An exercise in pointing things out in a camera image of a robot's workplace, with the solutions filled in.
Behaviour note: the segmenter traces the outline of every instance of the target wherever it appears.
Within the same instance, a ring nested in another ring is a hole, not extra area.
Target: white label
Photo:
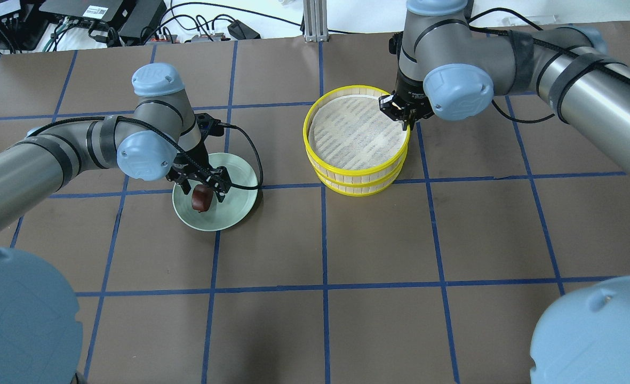
[[[103,15],[105,15],[107,11],[108,11],[108,8],[97,7],[96,5],[90,5],[89,7],[87,7],[87,10],[83,14],[83,17],[89,17],[90,19],[101,20],[103,18]]]

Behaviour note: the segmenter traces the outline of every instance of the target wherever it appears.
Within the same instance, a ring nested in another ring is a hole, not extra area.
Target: metal extrusion bar
[[[326,0],[303,0],[303,20],[305,22],[305,41],[329,41],[329,29],[326,25]]]

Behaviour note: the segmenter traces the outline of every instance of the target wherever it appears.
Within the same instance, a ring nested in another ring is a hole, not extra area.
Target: silver metal tube
[[[0,230],[61,187],[63,173],[48,151],[20,144],[0,153]]]
[[[554,80],[571,63],[560,57],[540,82],[547,100]],[[597,70],[577,80],[561,102],[561,115],[630,175],[630,86]]]

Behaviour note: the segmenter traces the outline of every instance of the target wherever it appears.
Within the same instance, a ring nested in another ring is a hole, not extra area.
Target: power adapter
[[[253,31],[251,27],[239,20],[234,20],[232,24],[228,25],[227,31],[238,41],[244,41],[245,39],[260,39],[260,34],[258,32]]]

